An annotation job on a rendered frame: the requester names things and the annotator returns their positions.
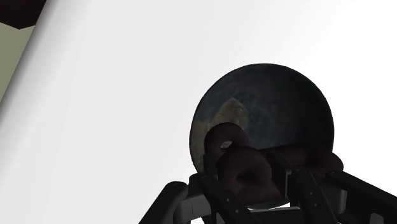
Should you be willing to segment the dark round plate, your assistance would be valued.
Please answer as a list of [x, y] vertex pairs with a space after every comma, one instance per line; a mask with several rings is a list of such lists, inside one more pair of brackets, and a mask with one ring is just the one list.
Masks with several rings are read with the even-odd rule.
[[309, 143], [332, 151], [335, 128], [330, 106], [306, 76], [277, 64], [251, 64], [230, 71], [199, 101], [190, 129], [193, 166], [204, 168], [204, 138], [219, 123], [241, 127], [252, 147]]

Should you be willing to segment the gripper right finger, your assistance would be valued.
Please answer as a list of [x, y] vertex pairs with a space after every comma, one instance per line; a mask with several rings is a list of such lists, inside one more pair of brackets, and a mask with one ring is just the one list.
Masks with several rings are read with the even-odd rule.
[[294, 168], [275, 150], [268, 152], [272, 181], [282, 196], [298, 204], [305, 224], [371, 224], [371, 217], [383, 217], [383, 224], [397, 224], [397, 197], [347, 172], [330, 171], [325, 181], [347, 192], [345, 210], [332, 210], [321, 187], [308, 169]]

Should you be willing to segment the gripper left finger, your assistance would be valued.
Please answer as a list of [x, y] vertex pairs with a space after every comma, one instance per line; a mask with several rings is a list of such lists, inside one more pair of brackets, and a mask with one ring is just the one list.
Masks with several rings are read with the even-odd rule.
[[207, 224], [261, 224], [231, 191], [216, 179], [216, 169], [204, 155], [205, 171], [192, 175], [190, 184], [166, 184], [139, 224], [191, 224], [208, 217]]

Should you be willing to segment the dark brown pretzel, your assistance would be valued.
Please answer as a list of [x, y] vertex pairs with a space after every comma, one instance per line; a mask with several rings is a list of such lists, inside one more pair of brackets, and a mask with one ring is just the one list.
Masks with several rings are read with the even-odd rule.
[[214, 162], [219, 182], [247, 206], [277, 207], [288, 203], [272, 181], [272, 168], [265, 158], [270, 150], [277, 151], [293, 167], [307, 168], [319, 177], [344, 168], [336, 154], [309, 144], [257, 150], [249, 145], [243, 129], [234, 123], [215, 125], [204, 138], [205, 154]]

